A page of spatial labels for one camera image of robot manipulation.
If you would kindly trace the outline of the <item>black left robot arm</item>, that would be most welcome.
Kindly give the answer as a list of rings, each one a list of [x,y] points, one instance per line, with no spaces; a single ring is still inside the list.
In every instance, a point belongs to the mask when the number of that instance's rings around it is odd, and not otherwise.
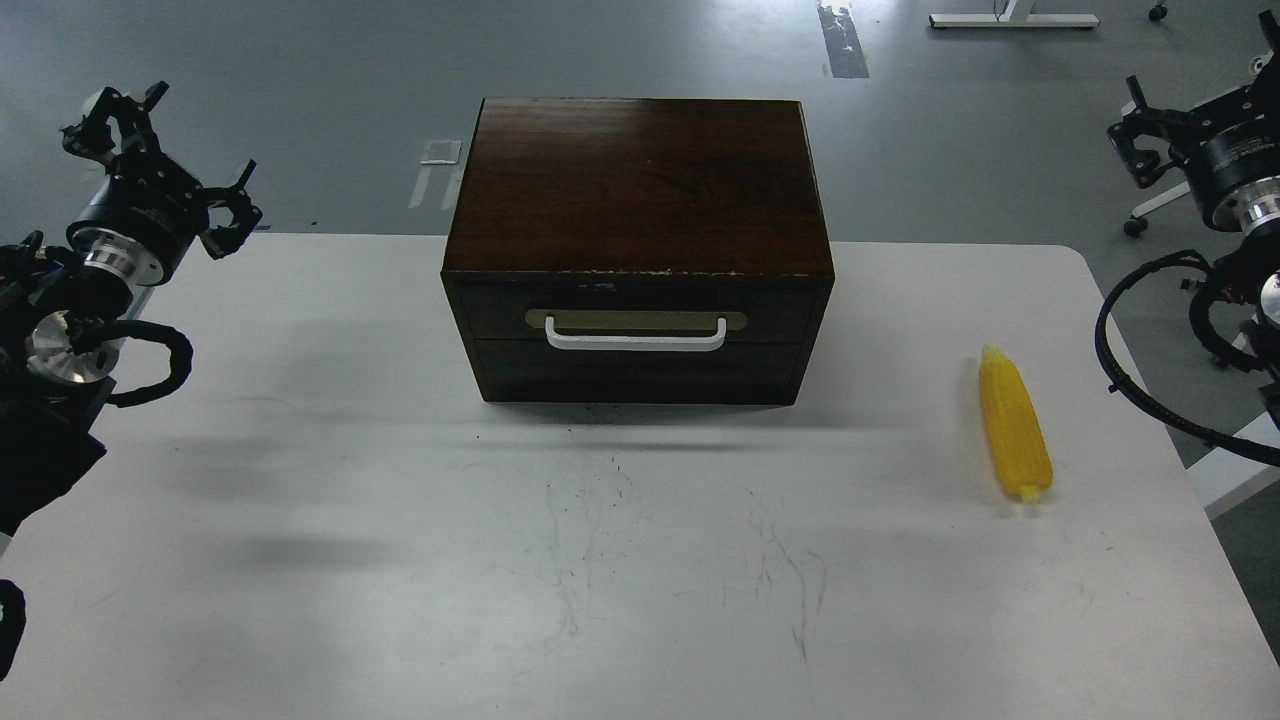
[[[228,186],[205,184],[168,155],[152,111],[169,86],[91,96],[61,146],[99,164],[104,183],[49,246],[40,231],[3,247],[1,533],[65,496],[105,456],[92,427],[106,406],[174,395],[195,348],[141,310],[193,243],[212,259],[237,252],[261,209],[247,191],[255,161]]]

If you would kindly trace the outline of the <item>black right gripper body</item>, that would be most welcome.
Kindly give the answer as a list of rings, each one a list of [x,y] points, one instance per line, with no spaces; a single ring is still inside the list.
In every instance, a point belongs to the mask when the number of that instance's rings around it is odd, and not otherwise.
[[[1196,109],[1211,133],[1187,158],[1201,220],[1219,232],[1253,233],[1279,217],[1277,119],[1244,87]]]

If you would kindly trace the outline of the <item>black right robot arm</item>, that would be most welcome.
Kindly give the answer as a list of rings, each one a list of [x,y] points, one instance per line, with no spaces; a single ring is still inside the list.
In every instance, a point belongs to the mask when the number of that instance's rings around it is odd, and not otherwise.
[[[1181,265],[1204,274],[1188,306],[1196,338],[1225,366],[1266,373],[1274,382],[1261,393],[1277,405],[1277,59],[1262,56],[1253,73],[1249,85],[1190,110],[1152,108],[1137,77],[1126,78],[1133,108],[1107,129],[1126,172],[1148,188],[1167,170],[1181,170],[1204,225],[1238,233],[1242,242],[1212,263],[1196,252],[1147,263],[1107,295],[1094,350],[1112,391],[1121,377],[1106,333],[1112,306],[1138,279]]]

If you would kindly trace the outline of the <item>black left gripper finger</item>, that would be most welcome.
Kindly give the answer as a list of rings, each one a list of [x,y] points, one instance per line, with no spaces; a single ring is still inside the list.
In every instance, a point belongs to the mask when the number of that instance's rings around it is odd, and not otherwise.
[[[227,210],[230,214],[229,224],[210,225],[198,234],[201,245],[212,260],[221,260],[238,252],[262,219],[261,209],[253,204],[247,191],[256,167],[257,163],[248,159],[229,186],[197,188],[196,199],[207,210]]]
[[[157,82],[141,96],[106,87],[86,100],[79,120],[61,128],[61,147],[99,164],[109,176],[146,177],[163,170],[165,154],[151,124],[151,110],[169,83]]]

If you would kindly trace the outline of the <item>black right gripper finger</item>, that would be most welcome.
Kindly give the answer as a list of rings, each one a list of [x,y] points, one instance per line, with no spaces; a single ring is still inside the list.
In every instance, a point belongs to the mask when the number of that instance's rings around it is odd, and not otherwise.
[[[1183,169],[1201,145],[1201,115],[1194,111],[1152,108],[1135,76],[1125,78],[1133,108],[1107,128],[1107,137],[1135,186],[1146,190],[1171,169]],[[1139,149],[1138,138],[1165,142],[1165,150]]]
[[[1279,23],[1271,10],[1260,13],[1258,20],[1267,51],[1253,58],[1253,86],[1263,87],[1277,83]]]

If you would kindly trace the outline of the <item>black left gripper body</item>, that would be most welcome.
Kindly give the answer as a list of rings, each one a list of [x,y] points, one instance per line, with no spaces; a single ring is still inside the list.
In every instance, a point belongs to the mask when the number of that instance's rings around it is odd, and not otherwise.
[[[210,227],[209,206],[200,201],[198,182],[179,170],[147,170],[142,176],[109,176],[79,217],[67,227],[67,240],[81,252],[106,232],[142,246],[157,261],[152,284],[174,275],[197,234]]]

